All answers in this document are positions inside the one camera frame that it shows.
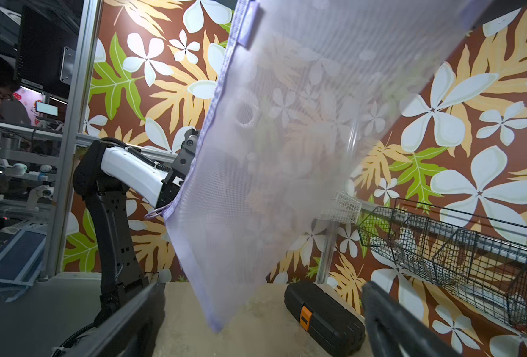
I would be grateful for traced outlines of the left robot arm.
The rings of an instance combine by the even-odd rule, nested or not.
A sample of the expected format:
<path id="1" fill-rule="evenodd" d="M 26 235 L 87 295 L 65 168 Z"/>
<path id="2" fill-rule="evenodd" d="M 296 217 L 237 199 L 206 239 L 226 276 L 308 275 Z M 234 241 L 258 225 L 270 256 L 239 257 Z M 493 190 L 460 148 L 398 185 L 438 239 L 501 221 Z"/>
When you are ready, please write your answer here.
<path id="1" fill-rule="evenodd" d="M 135 190 L 154 210 L 170 205 L 189 174 L 198 139 L 196 129 L 187 129 L 180 152 L 168 167 L 119 139 L 97 139 L 89 147 L 74 172 L 73 187 L 94 224 L 101 260 L 101 310 L 94 322 L 62 343 L 54 356 L 64 356 L 83 333 L 102 325 L 148 285 L 134 251 L 126 194 Z"/>

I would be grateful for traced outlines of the purple mesh pouch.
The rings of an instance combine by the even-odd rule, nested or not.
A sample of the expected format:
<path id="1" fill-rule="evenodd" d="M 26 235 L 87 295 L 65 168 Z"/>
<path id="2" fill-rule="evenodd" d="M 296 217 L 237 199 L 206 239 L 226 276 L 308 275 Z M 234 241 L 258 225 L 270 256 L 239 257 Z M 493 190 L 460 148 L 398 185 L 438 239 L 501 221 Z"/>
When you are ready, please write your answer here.
<path id="1" fill-rule="evenodd" d="M 220 332 L 381 139 L 370 104 L 420 92 L 488 1 L 239 1 L 192 169 L 163 209 Z"/>

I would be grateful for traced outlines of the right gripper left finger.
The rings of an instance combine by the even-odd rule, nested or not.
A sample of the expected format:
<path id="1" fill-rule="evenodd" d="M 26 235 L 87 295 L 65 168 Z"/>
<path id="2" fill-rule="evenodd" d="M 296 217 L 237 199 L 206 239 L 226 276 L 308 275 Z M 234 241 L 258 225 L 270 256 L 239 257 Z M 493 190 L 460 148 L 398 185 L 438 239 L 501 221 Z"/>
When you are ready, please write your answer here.
<path id="1" fill-rule="evenodd" d="M 165 284 L 154 283 L 65 355 L 152 356 L 164 319 Z"/>

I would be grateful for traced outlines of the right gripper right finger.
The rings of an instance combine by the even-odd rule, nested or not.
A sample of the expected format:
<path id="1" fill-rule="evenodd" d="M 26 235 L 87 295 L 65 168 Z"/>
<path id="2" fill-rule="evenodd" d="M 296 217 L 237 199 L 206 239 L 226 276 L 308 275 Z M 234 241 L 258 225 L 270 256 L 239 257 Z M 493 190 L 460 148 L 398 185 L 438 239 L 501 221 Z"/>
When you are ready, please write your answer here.
<path id="1" fill-rule="evenodd" d="M 375 282 L 363 287 L 363 308 L 374 356 L 458 356 Z"/>

